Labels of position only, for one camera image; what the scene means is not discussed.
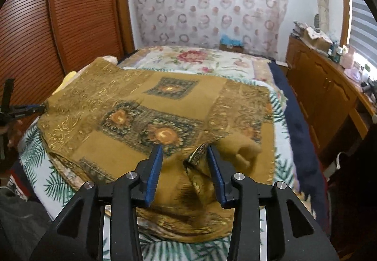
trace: decorative wall hanging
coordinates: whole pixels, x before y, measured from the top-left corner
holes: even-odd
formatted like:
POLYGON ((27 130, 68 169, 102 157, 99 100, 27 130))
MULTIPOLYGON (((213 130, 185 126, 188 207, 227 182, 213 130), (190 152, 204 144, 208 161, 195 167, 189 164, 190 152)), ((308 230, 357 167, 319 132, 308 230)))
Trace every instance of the decorative wall hanging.
POLYGON ((276 57, 288 0, 133 0, 145 46, 218 48, 223 34, 276 57))

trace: floral bedspread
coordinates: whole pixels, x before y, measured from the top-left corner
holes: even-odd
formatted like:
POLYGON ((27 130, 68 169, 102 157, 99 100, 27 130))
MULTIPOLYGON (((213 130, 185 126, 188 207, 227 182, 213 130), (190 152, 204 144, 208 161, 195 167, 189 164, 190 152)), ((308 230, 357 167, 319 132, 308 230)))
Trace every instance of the floral bedspread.
MULTIPOLYGON (((194 55, 200 56, 201 53, 184 54, 183 56, 190 56, 193 60, 194 55)), ((253 60, 246 59, 245 62, 250 67, 253 60)), ((157 68, 154 70, 163 71, 178 71, 182 70, 185 73, 198 74, 191 71, 187 71, 184 68, 179 67, 179 64, 171 63, 171 66, 176 66, 175 69, 157 68)), ((220 76, 226 76, 229 79, 239 81, 247 84, 255 84, 266 86, 270 90, 270 100, 273 107, 274 116, 274 129, 275 129, 275 173, 273 182, 285 181, 294 191, 299 190, 299 184, 297 176, 295 174, 295 165, 293 163, 293 154, 290 145, 290 136, 287 130, 287 124, 285 121, 284 113, 278 94, 275 88, 266 82, 248 78, 247 73, 245 76, 229 77, 227 72, 217 72, 220 76)), ((46 208, 52 219, 60 213, 62 208, 67 204, 69 199, 74 195, 74 190, 64 180, 64 178, 57 172, 56 168, 50 162, 50 159, 45 151, 42 140, 40 138, 39 129, 36 121, 30 126, 25 133, 21 142, 19 143, 20 162, 24 168, 25 174, 29 182, 31 183, 35 194, 38 196, 44 207, 46 208)), ((70 171, 65 171, 65 177, 75 178, 75 175, 70 171)), ((310 202, 304 203, 310 208, 310 202)), ((261 208, 261 257, 260 260, 266 260, 267 254, 267 230, 266 230, 266 213, 265 209, 261 208)), ((164 261, 164 260, 181 260, 181 261, 210 261, 210 260, 226 260, 229 250, 230 236, 227 236, 216 241, 204 242, 204 243, 179 243, 174 241, 165 240, 159 237, 155 237, 148 233, 148 230, 158 228, 158 226, 151 226, 150 222, 142 221, 138 219, 139 236, 143 258, 145 261, 164 261)), ((110 260, 110 218, 105 217, 104 222, 104 235, 103 235, 103 256, 105 261, 110 260)))
POLYGON ((265 58, 249 54, 215 49, 181 46, 154 46, 143 48, 123 61, 121 67, 191 71, 237 79, 263 81, 274 88, 283 110, 284 93, 275 85, 274 77, 265 58))

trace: red rose print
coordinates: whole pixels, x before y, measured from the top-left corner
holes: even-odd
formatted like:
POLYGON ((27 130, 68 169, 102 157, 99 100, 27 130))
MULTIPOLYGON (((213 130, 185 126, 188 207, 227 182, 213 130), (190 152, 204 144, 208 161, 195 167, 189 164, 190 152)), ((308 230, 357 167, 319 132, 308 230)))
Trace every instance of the red rose print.
POLYGON ((183 62, 195 63, 198 62, 200 64, 206 59, 207 53, 204 51, 197 51, 197 50, 189 50, 183 52, 177 56, 177 59, 183 62))

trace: wooden dresser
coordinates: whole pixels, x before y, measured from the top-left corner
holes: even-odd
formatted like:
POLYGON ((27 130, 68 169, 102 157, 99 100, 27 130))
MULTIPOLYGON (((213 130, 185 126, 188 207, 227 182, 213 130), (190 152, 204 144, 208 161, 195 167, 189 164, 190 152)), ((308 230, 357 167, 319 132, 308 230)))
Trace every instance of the wooden dresser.
POLYGON ((309 125, 312 142, 326 166, 339 151, 363 139, 376 108, 344 69, 326 56, 290 37, 287 79, 309 125))

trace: green leaf pattern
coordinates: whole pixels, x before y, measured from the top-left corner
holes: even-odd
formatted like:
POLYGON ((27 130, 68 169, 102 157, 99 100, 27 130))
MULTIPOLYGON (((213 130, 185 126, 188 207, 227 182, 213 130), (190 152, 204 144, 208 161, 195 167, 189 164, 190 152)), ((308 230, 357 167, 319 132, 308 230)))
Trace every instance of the green leaf pattern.
MULTIPOLYGON (((270 90, 270 100, 273 107, 275 128, 275 174, 274 182, 283 180, 293 187, 295 166, 290 148, 290 138, 284 112, 278 94, 269 85, 246 79, 244 76, 223 77, 251 85, 266 86, 270 90)), ((74 191, 52 166, 40 138, 36 121, 29 127, 20 144, 20 161, 36 195, 44 204, 48 213, 55 218, 64 205, 73 196, 74 191)), ((267 230, 265 209, 261 214, 261 260, 266 259, 267 230)), ((230 236, 204 243, 179 243, 164 240, 156 236, 140 233, 140 243, 145 261, 225 261, 229 249, 230 236)), ((105 217, 103 257, 110 261, 110 219, 105 217)))

